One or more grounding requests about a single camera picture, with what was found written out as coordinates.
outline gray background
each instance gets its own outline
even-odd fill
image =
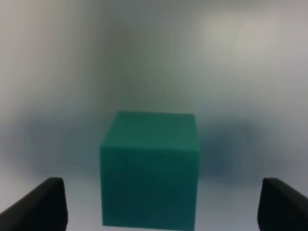
[[[308,194],[307,11],[306,0],[0,0],[0,211],[60,176],[67,230],[103,230],[98,147],[114,113],[193,112],[196,230],[257,231],[263,177]]]

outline green cube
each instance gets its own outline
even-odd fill
[[[199,162],[193,115],[120,112],[101,146],[103,225],[193,231]]]

